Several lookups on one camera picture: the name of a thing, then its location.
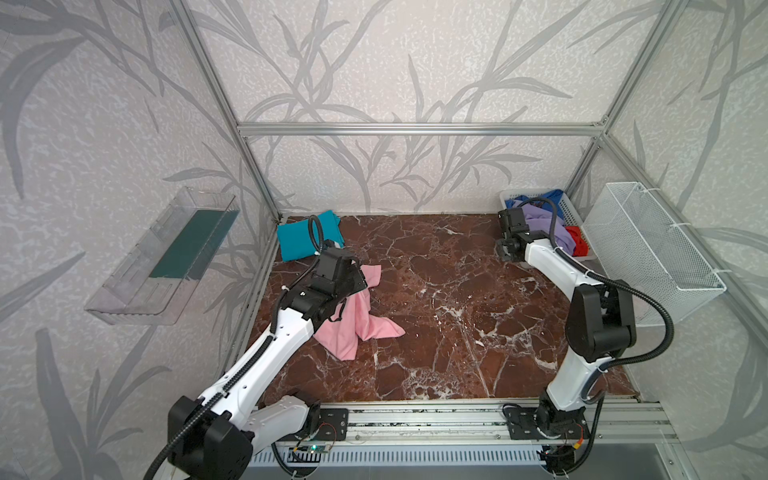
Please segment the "purple t-shirt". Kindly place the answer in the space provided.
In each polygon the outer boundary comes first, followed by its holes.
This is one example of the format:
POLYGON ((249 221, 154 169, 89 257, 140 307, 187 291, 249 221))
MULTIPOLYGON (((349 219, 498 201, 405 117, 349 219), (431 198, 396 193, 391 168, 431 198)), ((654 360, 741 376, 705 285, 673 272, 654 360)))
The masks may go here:
MULTIPOLYGON (((527 204, 522 207, 525 221, 531 232, 539 231, 548 234, 550 231, 552 212, 539 208, 535 205, 527 204)), ((576 241, 565 228, 563 221, 557 217, 555 219, 554 238, 556 244, 567 254, 571 255, 576 249, 576 241)))

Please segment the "pink t-shirt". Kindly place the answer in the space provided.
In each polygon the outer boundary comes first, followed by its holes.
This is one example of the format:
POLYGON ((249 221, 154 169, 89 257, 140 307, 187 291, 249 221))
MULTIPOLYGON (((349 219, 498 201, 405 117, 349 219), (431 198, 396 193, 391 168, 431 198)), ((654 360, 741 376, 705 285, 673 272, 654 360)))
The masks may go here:
POLYGON ((351 361, 357 356, 361 341, 399 338, 405 330, 393 320, 371 313, 371 289, 381 281, 380 265, 363 265, 367 287, 336 308, 331 319, 324 322, 313 338, 340 361, 351 361))

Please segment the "white plastic laundry basket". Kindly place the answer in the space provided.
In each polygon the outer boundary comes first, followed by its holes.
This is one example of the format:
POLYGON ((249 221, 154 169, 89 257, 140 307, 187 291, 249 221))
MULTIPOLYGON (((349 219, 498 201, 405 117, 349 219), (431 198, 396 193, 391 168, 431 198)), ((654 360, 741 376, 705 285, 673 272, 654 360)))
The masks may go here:
POLYGON ((547 197, 550 200, 557 200, 557 211, 562 219, 564 226, 568 231, 578 233, 580 241, 577 242, 577 248, 573 254, 578 260, 596 260, 597 256, 588 242, 583 230, 583 219, 578 213, 576 207, 571 202, 568 195, 559 189, 507 189, 499 193, 499 199, 503 208, 507 208, 509 201, 516 201, 519 197, 547 197))

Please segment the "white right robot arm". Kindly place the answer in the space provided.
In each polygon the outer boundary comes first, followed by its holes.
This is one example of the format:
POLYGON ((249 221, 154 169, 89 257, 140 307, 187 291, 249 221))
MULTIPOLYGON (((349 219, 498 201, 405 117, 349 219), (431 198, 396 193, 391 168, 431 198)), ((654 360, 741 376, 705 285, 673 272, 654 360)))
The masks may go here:
POLYGON ((585 411, 604 399, 593 393, 600 368, 619 358, 636 342, 631 294, 589 275, 548 232, 532 231, 521 208, 498 212, 502 238, 500 259, 526 263, 554 283, 570 301, 565 322, 567 352, 556 376, 540 395, 538 405, 506 404, 502 414, 513 440, 565 440, 590 434, 585 411))

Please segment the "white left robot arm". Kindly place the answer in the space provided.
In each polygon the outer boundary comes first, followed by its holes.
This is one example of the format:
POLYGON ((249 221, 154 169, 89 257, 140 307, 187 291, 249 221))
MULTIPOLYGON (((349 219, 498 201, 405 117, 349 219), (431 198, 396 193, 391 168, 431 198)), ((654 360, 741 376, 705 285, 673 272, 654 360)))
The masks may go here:
POLYGON ((254 454, 302 430, 308 401, 294 395, 257 406, 297 350, 346 299, 365 290, 361 262, 349 251, 327 247, 285 287, 269 327, 236 363, 197 398, 180 397, 168 414, 168 441, 148 467, 160 476, 168 464, 191 479, 238 479, 254 454))

